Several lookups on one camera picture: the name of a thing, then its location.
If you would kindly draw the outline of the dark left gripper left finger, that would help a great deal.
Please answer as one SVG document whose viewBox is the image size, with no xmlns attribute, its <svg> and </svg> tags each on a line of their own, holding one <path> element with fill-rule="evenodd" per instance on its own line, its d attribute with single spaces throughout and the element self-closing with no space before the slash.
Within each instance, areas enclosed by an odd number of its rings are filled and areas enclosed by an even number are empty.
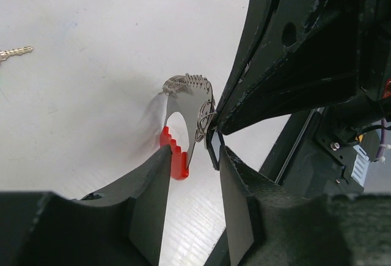
<svg viewBox="0 0 391 266">
<path fill-rule="evenodd" d="M 2 265 L 158 265 L 171 150 L 82 199 L 1 193 Z"/>
</svg>

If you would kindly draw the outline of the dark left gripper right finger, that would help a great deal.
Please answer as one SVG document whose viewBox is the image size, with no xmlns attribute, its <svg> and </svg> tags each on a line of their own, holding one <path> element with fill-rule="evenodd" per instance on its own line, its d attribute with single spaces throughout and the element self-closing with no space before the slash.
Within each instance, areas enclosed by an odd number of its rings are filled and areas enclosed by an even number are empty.
<svg viewBox="0 0 391 266">
<path fill-rule="evenodd" d="M 219 172 L 225 231 L 208 265 L 389 265 L 390 196 L 291 194 L 227 146 Z"/>
</svg>

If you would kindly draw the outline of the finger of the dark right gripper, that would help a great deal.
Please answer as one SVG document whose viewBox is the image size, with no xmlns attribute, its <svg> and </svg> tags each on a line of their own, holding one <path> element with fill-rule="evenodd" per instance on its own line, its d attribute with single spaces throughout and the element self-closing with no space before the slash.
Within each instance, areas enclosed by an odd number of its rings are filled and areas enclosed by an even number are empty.
<svg viewBox="0 0 391 266">
<path fill-rule="evenodd" d="M 249 0 L 246 20 L 232 71 L 217 104 L 219 116 L 223 116 L 228 112 L 228 106 L 233 100 L 235 87 L 239 84 L 246 67 L 250 64 L 265 34 L 271 15 L 279 5 L 279 2 L 280 0 Z"/>
</svg>

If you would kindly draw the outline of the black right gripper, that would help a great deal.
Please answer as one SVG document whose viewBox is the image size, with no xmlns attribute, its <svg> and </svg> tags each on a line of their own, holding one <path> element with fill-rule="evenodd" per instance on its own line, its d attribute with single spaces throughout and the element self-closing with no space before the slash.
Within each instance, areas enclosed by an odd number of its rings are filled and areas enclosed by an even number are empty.
<svg viewBox="0 0 391 266">
<path fill-rule="evenodd" d="M 324 107 L 357 92 L 361 101 L 390 97 L 390 0 L 280 0 L 236 85 L 224 135 L 272 117 Z"/>
</svg>

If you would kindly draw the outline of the key with black tag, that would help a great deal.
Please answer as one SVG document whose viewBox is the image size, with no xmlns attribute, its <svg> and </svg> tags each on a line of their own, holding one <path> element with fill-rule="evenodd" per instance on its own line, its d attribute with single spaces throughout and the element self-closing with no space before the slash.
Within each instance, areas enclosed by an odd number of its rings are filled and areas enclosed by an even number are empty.
<svg viewBox="0 0 391 266">
<path fill-rule="evenodd" d="M 205 137 L 205 146 L 216 171 L 219 170 L 220 148 L 224 145 L 224 137 L 216 127 L 209 128 Z"/>
</svg>

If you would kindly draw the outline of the red handled metal key organizer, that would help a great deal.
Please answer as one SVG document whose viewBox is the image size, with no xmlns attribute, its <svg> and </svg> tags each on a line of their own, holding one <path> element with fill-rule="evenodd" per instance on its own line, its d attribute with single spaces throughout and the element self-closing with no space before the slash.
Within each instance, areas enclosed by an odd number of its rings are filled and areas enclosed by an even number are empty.
<svg viewBox="0 0 391 266">
<path fill-rule="evenodd" d="M 162 93 L 167 96 L 167 105 L 159 144 L 171 148 L 171 178 L 184 180 L 189 176 L 194 146 L 206 140 L 208 127 L 216 114 L 213 87 L 206 77 L 187 73 L 169 78 L 163 84 Z M 189 139 L 186 151 L 177 144 L 167 126 L 169 117 L 174 113 L 180 113 L 186 124 Z"/>
</svg>

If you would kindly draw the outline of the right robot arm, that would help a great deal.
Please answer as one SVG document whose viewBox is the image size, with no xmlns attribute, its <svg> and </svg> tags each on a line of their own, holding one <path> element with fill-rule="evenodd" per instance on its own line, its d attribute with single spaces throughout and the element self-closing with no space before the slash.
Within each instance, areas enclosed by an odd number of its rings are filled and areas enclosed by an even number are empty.
<svg viewBox="0 0 391 266">
<path fill-rule="evenodd" d="M 322 107 L 345 141 L 390 117 L 390 0 L 249 0 L 212 126 Z"/>
</svg>

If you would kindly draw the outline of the key with green tag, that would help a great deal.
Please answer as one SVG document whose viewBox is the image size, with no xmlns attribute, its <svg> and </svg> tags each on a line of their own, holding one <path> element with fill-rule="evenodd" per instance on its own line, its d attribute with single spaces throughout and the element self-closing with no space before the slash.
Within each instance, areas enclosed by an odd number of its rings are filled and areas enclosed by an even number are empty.
<svg viewBox="0 0 391 266">
<path fill-rule="evenodd" d="M 10 57 L 21 56 L 26 53 L 31 53 L 32 51 L 33 51 L 33 47 L 31 47 L 31 46 L 25 46 L 25 47 L 21 47 L 21 48 L 15 48 L 12 50 L 0 51 L 0 63 L 6 61 Z"/>
</svg>

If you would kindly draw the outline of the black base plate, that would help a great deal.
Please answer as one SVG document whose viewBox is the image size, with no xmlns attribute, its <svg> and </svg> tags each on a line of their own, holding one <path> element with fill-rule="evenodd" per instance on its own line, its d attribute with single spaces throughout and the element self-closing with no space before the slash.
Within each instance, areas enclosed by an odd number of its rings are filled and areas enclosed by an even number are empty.
<svg viewBox="0 0 391 266">
<path fill-rule="evenodd" d="M 292 114 L 260 173 L 305 198 L 363 193 L 370 168 L 390 149 L 386 131 L 372 130 L 344 144 L 333 134 L 332 120 L 326 109 Z"/>
</svg>

